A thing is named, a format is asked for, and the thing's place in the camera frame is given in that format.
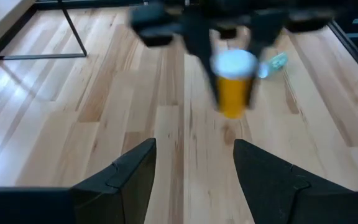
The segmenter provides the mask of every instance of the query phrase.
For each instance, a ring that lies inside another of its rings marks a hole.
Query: metal rod
[[[36,59],[58,59],[86,57],[85,54],[45,54],[45,55],[12,55],[0,56],[0,60],[36,60]]]
[[[65,15],[65,17],[67,19],[68,25],[70,25],[70,27],[71,27],[71,29],[72,29],[72,31],[74,33],[74,36],[77,39],[77,41],[78,41],[78,43],[79,43],[79,45],[81,47],[82,52],[84,53],[85,56],[87,56],[88,53],[87,53],[87,51],[86,51],[86,49],[84,47],[84,44],[82,43],[80,35],[78,35],[77,30],[75,29],[73,21],[71,21],[70,15],[68,15],[68,12],[67,12],[67,9],[66,9],[66,7],[65,7],[65,5],[63,3],[63,0],[57,0],[57,2],[58,2],[58,5],[60,6],[60,8],[62,9],[62,11],[64,13],[64,15]]]
[[[7,56],[0,56],[0,60],[37,60],[37,59],[58,59],[58,58],[79,58],[79,57],[86,57],[88,55],[84,44],[80,36],[78,35],[77,30],[71,20],[70,16],[68,15],[67,9],[62,0],[57,0],[58,6],[63,11],[63,14],[66,17],[68,25],[70,26],[71,30],[74,33],[75,39],[78,41],[78,44],[81,47],[83,53],[81,54],[45,54],[45,55],[7,55]]]

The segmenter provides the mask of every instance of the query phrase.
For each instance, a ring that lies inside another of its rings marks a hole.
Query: yellow cup
[[[212,65],[218,76],[219,110],[230,119],[238,119],[246,108],[250,79],[257,58],[246,50],[232,49],[214,56]]]
[[[230,80],[218,78],[219,110],[230,119],[240,118],[246,108],[250,79]]]

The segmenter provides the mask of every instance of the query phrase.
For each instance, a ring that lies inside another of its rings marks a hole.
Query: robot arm
[[[323,28],[334,16],[346,11],[355,1],[341,0],[167,0],[152,2],[131,11],[132,29],[148,47],[168,45],[174,34],[183,37],[189,54],[199,58],[209,80],[216,103],[219,103],[216,74],[211,69],[213,48],[209,30],[221,39],[236,37],[236,27],[251,32],[245,49],[260,58],[264,48],[272,45],[283,27],[290,32],[307,32]],[[257,77],[255,66],[246,88],[245,105],[252,106],[252,89]]]

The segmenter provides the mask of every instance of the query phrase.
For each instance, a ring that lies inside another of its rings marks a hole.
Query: white cup lid
[[[242,49],[231,49],[216,54],[211,59],[214,73],[227,79],[246,78],[252,75],[258,59]]]

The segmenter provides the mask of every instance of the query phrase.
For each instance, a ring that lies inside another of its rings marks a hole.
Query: wooden floor
[[[146,223],[253,223],[235,138],[358,190],[358,65],[329,29],[283,32],[267,57],[286,52],[288,65],[260,82],[254,110],[227,120],[181,42],[145,48],[125,11],[70,11],[88,58],[0,62],[0,185],[71,186],[154,136]],[[80,51],[58,11],[17,37],[6,54]]]

